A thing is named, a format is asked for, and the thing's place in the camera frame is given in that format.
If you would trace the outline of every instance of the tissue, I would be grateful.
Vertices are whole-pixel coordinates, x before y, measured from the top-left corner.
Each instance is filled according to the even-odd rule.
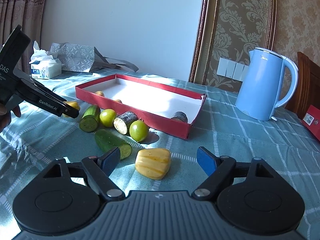
[[[40,49],[36,41],[33,44],[33,51],[29,62],[32,78],[50,79],[61,74],[61,61],[56,58],[57,55]]]

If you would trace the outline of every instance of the blue kettle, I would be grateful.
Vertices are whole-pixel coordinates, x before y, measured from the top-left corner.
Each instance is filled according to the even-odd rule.
[[[273,116],[275,108],[288,102],[297,88],[297,65],[287,57],[264,48],[255,48],[249,51],[249,55],[250,64],[236,107],[254,119],[276,121]],[[279,100],[285,67],[291,72],[291,85],[285,97]]]

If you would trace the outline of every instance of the human hand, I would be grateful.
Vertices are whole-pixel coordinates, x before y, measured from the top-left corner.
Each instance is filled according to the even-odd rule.
[[[21,111],[19,106],[16,106],[12,110],[12,112],[16,117],[21,117]],[[3,129],[11,123],[11,113],[7,113],[7,109],[5,108],[5,106],[0,104],[0,115],[4,115],[4,117],[0,120],[0,132],[2,132]]]

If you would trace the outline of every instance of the wooden chair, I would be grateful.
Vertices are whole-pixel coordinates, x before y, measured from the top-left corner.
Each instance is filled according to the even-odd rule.
[[[298,85],[286,109],[303,119],[310,105],[320,109],[320,67],[298,52]]]

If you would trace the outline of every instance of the green tomato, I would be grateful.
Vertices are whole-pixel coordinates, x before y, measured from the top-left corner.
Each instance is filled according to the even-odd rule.
[[[113,109],[103,110],[100,114],[100,122],[105,127],[113,127],[113,121],[115,120],[117,113]]]
[[[148,136],[149,127],[143,121],[137,120],[130,125],[129,133],[133,140],[141,142]]]

